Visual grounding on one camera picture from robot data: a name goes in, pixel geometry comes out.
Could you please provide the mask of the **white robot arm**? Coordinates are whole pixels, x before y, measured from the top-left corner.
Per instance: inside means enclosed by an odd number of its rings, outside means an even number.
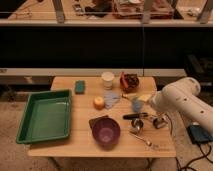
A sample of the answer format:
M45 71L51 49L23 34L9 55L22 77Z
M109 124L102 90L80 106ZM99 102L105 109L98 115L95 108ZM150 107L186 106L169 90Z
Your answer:
M213 134L213 106L198 98L200 91L201 86L196 79L184 77L167 84L160 91L142 94L137 100L154 109L159 118L178 111Z

